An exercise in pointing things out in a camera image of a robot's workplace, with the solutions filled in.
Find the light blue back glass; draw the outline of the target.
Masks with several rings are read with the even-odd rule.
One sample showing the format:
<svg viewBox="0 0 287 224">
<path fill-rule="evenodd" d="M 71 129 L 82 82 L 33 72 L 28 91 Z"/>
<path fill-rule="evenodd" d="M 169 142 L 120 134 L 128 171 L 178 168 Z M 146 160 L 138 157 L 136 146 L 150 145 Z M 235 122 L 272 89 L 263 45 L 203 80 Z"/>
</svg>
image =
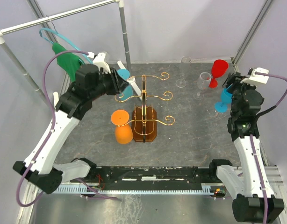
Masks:
<svg viewBox="0 0 287 224">
<path fill-rule="evenodd" d="M 130 78 L 130 72 L 126 69 L 119 69 L 117 72 L 120 75 L 120 77 L 122 77 L 124 80 Z M 131 96 L 133 96 L 133 89 L 132 86 L 129 85 L 128 87 L 125 88 L 122 94 L 119 95 L 119 100 L 126 100 Z"/>
</svg>

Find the red wine glass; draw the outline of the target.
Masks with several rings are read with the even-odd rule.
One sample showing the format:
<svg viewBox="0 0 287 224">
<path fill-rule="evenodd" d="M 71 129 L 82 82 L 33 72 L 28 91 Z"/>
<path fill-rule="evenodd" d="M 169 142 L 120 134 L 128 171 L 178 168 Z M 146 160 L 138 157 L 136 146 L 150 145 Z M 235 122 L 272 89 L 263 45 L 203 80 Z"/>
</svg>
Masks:
<svg viewBox="0 0 287 224">
<path fill-rule="evenodd" d="M 229 64 L 225 60 L 217 59 L 214 61 L 212 69 L 211 69 L 212 78 L 209 84 L 209 88 L 215 88 L 218 86 L 217 79 L 225 74 L 228 67 L 229 67 Z"/>
</svg>

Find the blue front wine glass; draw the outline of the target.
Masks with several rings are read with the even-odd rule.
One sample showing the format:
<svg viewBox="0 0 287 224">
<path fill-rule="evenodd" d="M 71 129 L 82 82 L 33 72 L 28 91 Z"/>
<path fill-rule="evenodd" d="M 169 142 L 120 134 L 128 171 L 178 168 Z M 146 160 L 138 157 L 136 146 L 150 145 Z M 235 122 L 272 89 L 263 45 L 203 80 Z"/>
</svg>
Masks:
<svg viewBox="0 0 287 224">
<path fill-rule="evenodd" d="M 223 88 L 221 93 L 221 101 L 215 103 L 215 110 L 224 113 L 228 109 L 228 105 L 232 102 L 232 94 L 228 92 L 227 88 Z"/>
</svg>

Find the clear wine glass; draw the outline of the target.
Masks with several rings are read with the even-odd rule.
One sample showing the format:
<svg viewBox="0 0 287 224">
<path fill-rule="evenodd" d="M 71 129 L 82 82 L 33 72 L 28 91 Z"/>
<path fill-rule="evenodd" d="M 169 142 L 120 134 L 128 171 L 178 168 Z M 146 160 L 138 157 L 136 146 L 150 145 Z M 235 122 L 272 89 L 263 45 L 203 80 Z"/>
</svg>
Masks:
<svg viewBox="0 0 287 224">
<path fill-rule="evenodd" d="M 176 81 L 178 88 L 184 88 L 186 86 L 185 75 L 189 72 L 191 66 L 191 57 L 183 56 L 180 61 L 180 78 Z"/>
<path fill-rule="evenodd" d="M 201 100 L 203 98 L 203 91 L 209 87 L 212 76 L 208 72 L 202 72 L 197 79 L 196 86 L 197 90 L 194 94 L 194 98 L 197 100 Z"/>
</svg>

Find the orange wine glass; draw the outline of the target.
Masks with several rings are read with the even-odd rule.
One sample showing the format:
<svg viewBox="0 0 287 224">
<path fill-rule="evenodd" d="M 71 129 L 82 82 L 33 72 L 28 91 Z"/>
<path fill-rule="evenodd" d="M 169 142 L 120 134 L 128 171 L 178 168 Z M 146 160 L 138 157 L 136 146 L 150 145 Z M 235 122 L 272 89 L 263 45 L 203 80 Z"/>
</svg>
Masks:
<svg viewBox="0 0 287 224">
<path fill-rule="evenodd" d="M 115 125 L 115 138 L 120 144 L 128 144 L 133 140 L 133 132 L 129 122 L 129 114 L 125 110 L 117 110 L 112 113 L 111 122 Z"/>
</svg>

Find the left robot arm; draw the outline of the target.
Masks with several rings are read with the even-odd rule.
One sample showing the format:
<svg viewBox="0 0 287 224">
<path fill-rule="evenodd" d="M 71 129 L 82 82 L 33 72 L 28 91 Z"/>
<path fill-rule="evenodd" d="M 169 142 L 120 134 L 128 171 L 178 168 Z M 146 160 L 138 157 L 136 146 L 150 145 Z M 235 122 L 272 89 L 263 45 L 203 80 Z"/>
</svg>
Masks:
<svg viewBox="0 0 287 224">
<path fill-rule="evenodd" d="M 93 182 L 97 177 L 96 164 L 86 158 L 67 164 L 55 164 L 55 158 L 70 132 L 93 106 L 93 101 L 107 95 L 122 93 L 129 85 L 119 76 L 116 69 L 109 73 L 93 64 L 82 65 L 75 73 L 76 80 L 60 96 L 55 108 L 48 137 L 38 143 L 24 160 L 15 162 L 13 169 L 25 176 L 46 194 L 54 192 L 61 183 L 83 178 Z"/>
</svg>

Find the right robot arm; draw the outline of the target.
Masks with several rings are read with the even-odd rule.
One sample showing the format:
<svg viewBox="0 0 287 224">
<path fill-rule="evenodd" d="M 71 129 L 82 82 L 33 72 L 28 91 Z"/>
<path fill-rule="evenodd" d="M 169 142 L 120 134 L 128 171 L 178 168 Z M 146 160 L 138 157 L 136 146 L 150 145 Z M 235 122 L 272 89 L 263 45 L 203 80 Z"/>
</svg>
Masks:
<svg viewBox="0 0 287 224">
<path fill-rule="evenodd" d="M 239 72 L 229 75 L 223 84 L 231 95 L 228 132 L 241 163 L 243 178 L 228 160 L 212 160 L 208 178 L 221 181 L 232 197 L 232 210 L 237 222 L 271 224 L 284 210 L 283 199 L 277 198 L 265 172 L 260 150 L 257 121 L 276 108 L 261 111 L 264 102 L 256 88 L 266 84 L 272 75 L 263 68 L 251 68 L 248 76 Z"/>
</svg>

